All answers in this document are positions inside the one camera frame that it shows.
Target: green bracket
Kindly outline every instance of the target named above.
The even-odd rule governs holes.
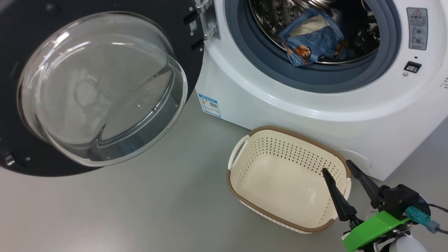
[[[348,252],[353,252],[408,220],[399,221],[386,211],[379,212],[353,229],[344,239],[344,245]]]

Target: cream basket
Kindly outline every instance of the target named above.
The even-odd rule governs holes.
[[[265,126],[251,131],[233,149],[227,184],[254,212],[309,234],[327,229],[338,217],[322,168],[330,171],[347,199],[351,173],[339,153],[298,134]]]

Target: blue cloth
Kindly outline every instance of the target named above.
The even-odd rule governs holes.
[[[321,15],[328,26],[308,34],[291,36],[290,34],[310,18]],[[344,35],[338,24],[326,12],[314,8],[306,10],[286,28],[277,33],[281,45],[288,52],[288,58],[294,66],[305,66],[317,62],[320,58],[343,59],[349,54],[342,46]]]

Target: gray floor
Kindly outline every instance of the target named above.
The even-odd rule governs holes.
[[[204,114],[192,97],[174,128],[128,162],[66,178],[0,169],[0,251],[345,251],[347,223],[301,235],[231,195],[228,157],[248,130]],[[447,207],[447,133],[445,121],[386,183],[403,183]],[[349,201],[362,218],[370,211],[357,181]],[[448,228],[448,214],[435,210],[433,217]],[[413,235],[428,251],[448,247],[448,236],[422,226]]]

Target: front-load washing machine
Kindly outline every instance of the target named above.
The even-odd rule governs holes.
[[[385,180],[448,115],[448,3],[336,0],[349,27],[367,26],[352,31],[359,57],[298,68],[274,33],[295,2],[216,0],[220,39],[205,42],[196,86],[204,112],[307,135]]]
[[[288,62],[275,34],[310,5],[342,11],[356,58]],[[445,10],[441,0],[2,1],[0,165],[63,176],[128,160],[164,136],[196,87],[206,113],[305,134],[385,179],[447,117]]]

